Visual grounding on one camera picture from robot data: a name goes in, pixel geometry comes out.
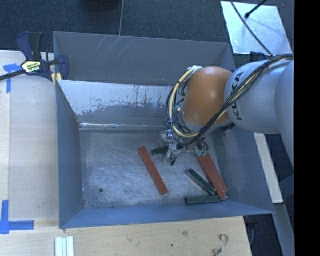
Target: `gray bin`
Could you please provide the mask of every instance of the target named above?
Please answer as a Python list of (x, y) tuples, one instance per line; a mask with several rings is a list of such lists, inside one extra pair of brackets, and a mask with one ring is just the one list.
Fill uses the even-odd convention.
[(70, 62), (56, 86), (59, 226), (81, 228), (190, 221), (274, 212), (254, 134), (237, 127), (206, 140), (228, 200), (185, 205), (205, 195), (185, 171), (204, 174), (193, 154), (174, 166), (153, 156), (168, 193), (159, 195), (138, 149), (158, 147), (165, 101), (192, 65), (235, 68), (226, 43), (55, 32), (54, 52)]

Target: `gray carpet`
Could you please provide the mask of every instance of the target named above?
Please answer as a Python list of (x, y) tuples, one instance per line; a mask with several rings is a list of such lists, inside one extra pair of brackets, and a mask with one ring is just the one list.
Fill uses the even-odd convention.
[[(260, 1), (238, 2), (258, 4)], [(277, 6), (295, 52), (295, 1), (269, 0), (265, 4)], [(25, 31), (44, 33), (43, 52), (54, 50), (53, 31), (230, 43), (219, 0), (1, 0), (0, 23), (0, 50), (18, 50), (17, 36)], [(235, 54), (234, 61), (239, 68), (250, 58)], [(294, 170), (280, 136), (266, 138), (281, 182)], [(285, 203), (294, 228), (294, 196)], [(250, 216), (248, 220), (257, 221), (253, 256), (281, 256), (272, 216)], [(248, 231), (251, 238), (251, 227)]]

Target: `blue tape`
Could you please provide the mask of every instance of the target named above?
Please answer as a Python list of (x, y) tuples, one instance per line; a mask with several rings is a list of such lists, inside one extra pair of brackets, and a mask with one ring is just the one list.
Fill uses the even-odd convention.
[[(16, 63), (10, 64), (10, 65), (4, 65), (3, 68), (5, 69), (5, 71), (8, 72), (8, 74), (22, 70), (21, 66), (17, 65)], [(11, 78), (9, 78), (6, 82), (6, 93), (8, 94), (10, 92), (11, 92)]]
[(7, 235), (10, 231), (34, 230), (34, 220), (9, 221), (9, 200), (2, 201), (0, 234)]

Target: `scratch mark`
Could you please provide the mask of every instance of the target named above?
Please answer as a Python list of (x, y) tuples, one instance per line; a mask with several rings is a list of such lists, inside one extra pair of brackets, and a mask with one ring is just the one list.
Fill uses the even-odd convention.
[(98, 47), (95, 49), (93, 55), (96, 54), (97, 50), (100, 48), (100, 46), (102, 45), (102, 43), (106, 40), (106, 38), (107, 38), (107, 35), (101, 40), (101, 42), (99, 43)]
[(119, 52), (118, 57), (120, 56), (120, 54), (123, 53), (123, 51), (124, 51), (128, 46), (129, 46), (129, 44), (127, 44), (126, 47), (124, 47), (124, 48), (122, 49), (122, 51)]
[(122, 40), (123, 40), (123, 37), (119, 36), (107, 49), (105, 49), (105, 51), (100, 55), (100, 57), (102, 55), (105, 55), (109, 49), (112, 49), (117, 43), (121, 42)]

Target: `hook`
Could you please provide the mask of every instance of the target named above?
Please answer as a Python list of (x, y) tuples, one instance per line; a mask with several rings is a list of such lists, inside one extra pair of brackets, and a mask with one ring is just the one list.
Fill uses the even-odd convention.
[(221, 234), (220, 235), (220, 240), (223, 241), (223, 243), (222, 243), (220, 249), (214, 249), (213, 250), (214, 256), (221, 256), (224, 253), (225, 247), (226, 247), (227, 242), (228, 242), (228, 236), (226, 234)]

